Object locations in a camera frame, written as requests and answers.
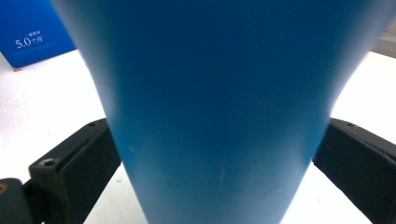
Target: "blue cup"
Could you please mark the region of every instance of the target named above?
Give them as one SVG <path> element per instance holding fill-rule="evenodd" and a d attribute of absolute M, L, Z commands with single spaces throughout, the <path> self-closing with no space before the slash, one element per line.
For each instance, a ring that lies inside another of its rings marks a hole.
<path fill-rule="evenodd" d="M 390 0 L 52 0 L 149 223 L 278 223 Z"/>

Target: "blurry blue object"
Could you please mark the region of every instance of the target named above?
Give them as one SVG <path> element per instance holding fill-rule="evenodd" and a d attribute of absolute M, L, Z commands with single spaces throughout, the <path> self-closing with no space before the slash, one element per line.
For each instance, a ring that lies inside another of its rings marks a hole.
<path fill-rule="evenodd" d="M 149 223 L 278 223 L 390 0 L 52 0 Z"/>
<path fill-rule="evenodd" d="M 75 49 L 49 0 L 2 0 L 0 11 L 0 51 L 12 67 Z"/>

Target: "blue box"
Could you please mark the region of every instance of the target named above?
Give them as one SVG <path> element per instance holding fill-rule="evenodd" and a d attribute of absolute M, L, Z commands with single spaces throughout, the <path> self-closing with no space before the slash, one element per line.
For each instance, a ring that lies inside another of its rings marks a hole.
<path fill-rule="evenodd" d="M 18 68 L 75 49 L 49 0 L 0 3 L 0 51 Z"/>

